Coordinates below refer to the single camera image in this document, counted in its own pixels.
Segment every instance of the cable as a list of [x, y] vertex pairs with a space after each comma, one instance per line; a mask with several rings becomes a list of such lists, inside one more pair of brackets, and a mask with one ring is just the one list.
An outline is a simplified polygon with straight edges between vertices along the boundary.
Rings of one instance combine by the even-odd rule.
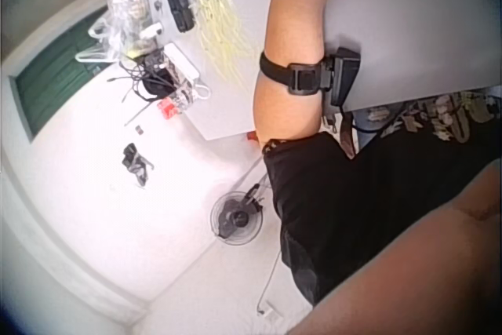
[[265, 297], [265, 293], [267, 292], [267, 289], [272, 281], [272, 276], [274, 276], [275, 269], [277, 268], [277, 262], [279, 262], [279, 257], [281, 256], [281, 250], [277, 253], [277, 257], [275, 258], [274, 262], [274, 267], [272, 268], [272, 271], [270, 273], [270, 276], [268, 277], [267, 284], [265, 284], [264, 291], [262, 292], [260, 299], [258, 300], [258, 304], [256, 304], [256, 313], [259, 315], [264, 315], [265, 311], [260, 309], [261, 301]]

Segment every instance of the clear plastic bag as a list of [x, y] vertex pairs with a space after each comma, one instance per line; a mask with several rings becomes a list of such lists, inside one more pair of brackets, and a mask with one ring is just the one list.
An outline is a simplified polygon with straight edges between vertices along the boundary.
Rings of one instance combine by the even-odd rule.
[[108, 11], [89, 29], [99, 42], [80, 52], [79, 62], [114, 63], [124, 56], [136, 58], [157, 49], [155, 38], [140, 33], [153, 24], [148, 0], [107, 0]]

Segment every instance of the gray table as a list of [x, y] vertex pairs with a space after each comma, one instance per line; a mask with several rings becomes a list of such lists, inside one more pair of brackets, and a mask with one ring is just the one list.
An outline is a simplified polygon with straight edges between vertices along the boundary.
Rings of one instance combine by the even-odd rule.
[[[240, 62], [247, 90], [225, 82], [202, 51], [197, 34], [177, 32], [166, 0], [156, 13], [165, 33], [200, 70], [213, 97], [187, 116], [212, 140], [254, 129], [252, 102], [258, 63]], [[234, 0], [248, 36], [263, 48], [269, 0]], [[461, 89], [500, 84], [499, 0], [330, 0], [326, 43], [362, 52], [362, 69], [348, 110]]]

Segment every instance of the black wrist strap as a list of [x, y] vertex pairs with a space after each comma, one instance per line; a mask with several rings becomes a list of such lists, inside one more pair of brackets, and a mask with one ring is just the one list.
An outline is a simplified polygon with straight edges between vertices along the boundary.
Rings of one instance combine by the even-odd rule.
[[292, 63], [282, 67], [270, 62], [261, 54], [260, 68], [265, 76], [288, 87], [288, 92], [294, 96], [311, 96], [321, 89], [322, 62], [317, 64]]
[[281, 84], [284, 84], [288, 87], [290, 87], [293, 83], [294, 71], [271, 62], [265, 56], [265, 52], [261, 53], [260, 69], [265, 74], [265, 76], [274, 80], [275, 82], [280, 82]]

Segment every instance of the person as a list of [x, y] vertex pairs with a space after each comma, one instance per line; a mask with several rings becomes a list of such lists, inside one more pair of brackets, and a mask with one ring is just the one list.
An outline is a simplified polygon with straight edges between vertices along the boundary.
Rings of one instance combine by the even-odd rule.
[[[271, 0], [270, 62], [324, 57], [326, 2]], [[356, 156], [319, 132], [320, 92], [261, 72], [254, 118], [282, 261], [314, 306], [292, 335], [500, 330], [500, 99], [412, 101]]]

